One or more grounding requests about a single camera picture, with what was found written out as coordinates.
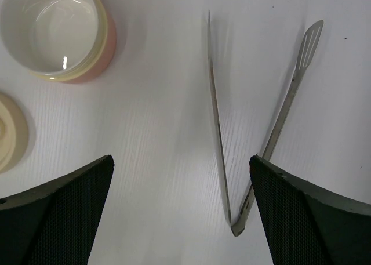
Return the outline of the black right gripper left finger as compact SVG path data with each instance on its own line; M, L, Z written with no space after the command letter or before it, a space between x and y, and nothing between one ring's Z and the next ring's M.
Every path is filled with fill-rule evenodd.
M87 264L113 172L105 155L1 198L1 264Z

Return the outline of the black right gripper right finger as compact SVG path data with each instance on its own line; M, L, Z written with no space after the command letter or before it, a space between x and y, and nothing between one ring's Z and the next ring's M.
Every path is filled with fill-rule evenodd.
M258 155L250 178L274 264L370 264L370 205Z

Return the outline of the steel kitchen tongs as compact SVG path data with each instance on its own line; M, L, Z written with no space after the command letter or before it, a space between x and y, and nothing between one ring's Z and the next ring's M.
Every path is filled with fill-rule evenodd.
M293 77L289 85L289 89L286 93L285 99L282 103L282 106L279 110L277 119L275 120L274 127L269 135L268 142L264 148L262 158L266 161L269 161L273 155L276 144L281 135L283 126L288 117L288 113L294 101L295 95L299 89L299 86L304 78L304 74L311 64L314 57L315 51L318 46L318 42L321 37L323 30L324 21L318 20L313 25L311 25L305 32L303 40L300 45L299 53L296 60L296 66L293 72ZM217 92L216 84L214 80L214 65L213 65L213 52L212 52L212 35L211 35L211 22L210 16L207 19L207 53L208 53L208 72L209 72L209 81L210 81L210 94L212 98L212 107L213 107L213 119L216 129L216 144L217 144L217 159L220 163L221 169L221 193L222 199L224 200L225 214L230 229L235 237L240 236L246 227L246 222L252 205L255 200L254 189L252 184L249 184L247 189L246 197L241 205L239 212L239 217L235 223L231 220L231 208L230 208L230 199L228 193L228 183L227 175L225 169L225 159L223 151L223 141L221 137L221 128L220 128L220 117L219 109L217 103Z

